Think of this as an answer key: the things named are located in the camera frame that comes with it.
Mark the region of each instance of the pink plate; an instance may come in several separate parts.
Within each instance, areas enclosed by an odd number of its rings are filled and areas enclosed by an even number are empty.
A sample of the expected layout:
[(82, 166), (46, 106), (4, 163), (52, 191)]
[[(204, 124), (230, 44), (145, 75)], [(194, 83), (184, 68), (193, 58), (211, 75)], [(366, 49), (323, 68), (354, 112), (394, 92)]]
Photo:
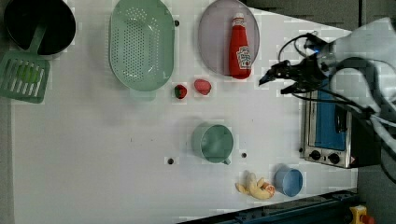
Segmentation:
[(207, 67), (213, 72), (225, 76), (230, 75), (229, 48), (233, 17), (241, 12), (247, 23), (247, 41), (249, 43), (252, 61), (259, 52), (259, 26), (251, 11), (237, 0), (218, 0), (204, 12), (198, 30), (198, 44), (201, 56)]

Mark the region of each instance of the dark floor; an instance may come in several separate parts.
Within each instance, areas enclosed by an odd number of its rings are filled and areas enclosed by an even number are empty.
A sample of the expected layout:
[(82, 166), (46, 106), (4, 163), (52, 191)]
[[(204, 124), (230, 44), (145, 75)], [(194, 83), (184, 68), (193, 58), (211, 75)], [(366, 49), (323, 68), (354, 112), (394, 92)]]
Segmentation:
[[(395, 0), (247, 0), (250, 7), (354, 30), (360, 24), (395, 16)], [(396, 177), (396, 161), (388, 155), (383, 160)], [(396, 223), (396, 185), (390, 182), (380, 166), (359, 169), (358, 193), (367, 202), (369, 214), (376, 223)]]

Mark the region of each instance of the green spatula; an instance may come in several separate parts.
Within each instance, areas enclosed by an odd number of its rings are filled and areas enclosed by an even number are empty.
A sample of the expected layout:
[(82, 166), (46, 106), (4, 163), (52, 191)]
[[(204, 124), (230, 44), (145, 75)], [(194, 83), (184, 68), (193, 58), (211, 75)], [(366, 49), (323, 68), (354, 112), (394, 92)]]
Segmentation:
[(47, 26), (39, 24), (27, 51), (9, 51), (0, 63), (0, 96), (39, 104), (44, 100), (50, 63), (38, 55)]

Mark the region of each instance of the teal cup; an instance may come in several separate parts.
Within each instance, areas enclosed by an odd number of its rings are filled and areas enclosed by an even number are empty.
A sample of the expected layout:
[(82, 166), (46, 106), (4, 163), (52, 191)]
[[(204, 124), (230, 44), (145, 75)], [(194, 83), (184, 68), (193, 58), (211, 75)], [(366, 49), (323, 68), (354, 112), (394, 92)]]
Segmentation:
[(192, 149), (202, 159), (229, 165), (233, 134), (223, 125), (203, 123), (192, 134)]

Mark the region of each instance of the blue cup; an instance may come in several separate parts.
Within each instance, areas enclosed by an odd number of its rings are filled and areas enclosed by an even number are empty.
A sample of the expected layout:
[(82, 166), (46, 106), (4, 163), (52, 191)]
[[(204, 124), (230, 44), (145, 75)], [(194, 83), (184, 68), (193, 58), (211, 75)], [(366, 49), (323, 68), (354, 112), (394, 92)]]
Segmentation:
[(275, 174), (275, 188), (289, 197), (296, 196), (303, 187), (303, 175), (296, 169), (282, 166)]

